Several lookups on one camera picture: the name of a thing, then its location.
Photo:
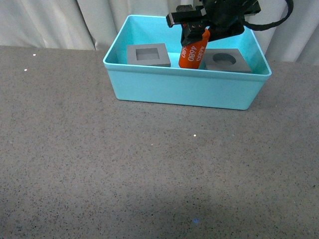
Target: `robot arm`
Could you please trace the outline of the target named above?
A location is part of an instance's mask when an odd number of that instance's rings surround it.
[[[200,0],[202,6],[193,9],[191,5],[180,5],[176,12],[167,15],[169,27],[182,26],[182,46],[201,41],[205,28],[209,27],[209,41],[214,41],[244,32],[244,26],[256,30],[267,30],[283,23],[293,12],[293,0],[285,0],[288,5],[287,16],[266,25],[254,25],[245,21],[245,16],[261,11],[257,0]]]

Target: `square hole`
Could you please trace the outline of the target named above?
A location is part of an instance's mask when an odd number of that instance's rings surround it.
[[[157,48],[141,48],[136,49],[136,59],[138,61],[142,60],[156,60],[159,59],[159,51]]]

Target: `round hole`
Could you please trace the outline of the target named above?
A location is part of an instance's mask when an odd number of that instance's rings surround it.
[[[236,63],[235,57],[227,53],[217,53],[213,56],[214,62],[223,66],[231,66]]]

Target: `gray block with round hole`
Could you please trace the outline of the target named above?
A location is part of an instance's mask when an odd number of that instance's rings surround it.
[[[170,67],[170,60],[164,43],[128,45],[128,64]]]
[[[211,71],[251,73],[238,49],[206,49],[202,61]]]

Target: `black cable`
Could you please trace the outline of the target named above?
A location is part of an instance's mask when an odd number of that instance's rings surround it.
[[[245,18],[241,18],[240,21],[244,26],[246,26],[254,31],[264,31],[264,30],[268,30],[272,27],[279,26],[281,23],[283,23],[284,21],[286,21],[288,19],[288,17],[291,15],[291,13],[294,10],[294,1],[293,0],[285,0],[285,1],[287,2],[287,5],[288,5],[288,13],[283,19],[281,19],[279,21],[272,22],[269,24],[263,24],[263,25],[250,24],[250,23],[245,21]]]

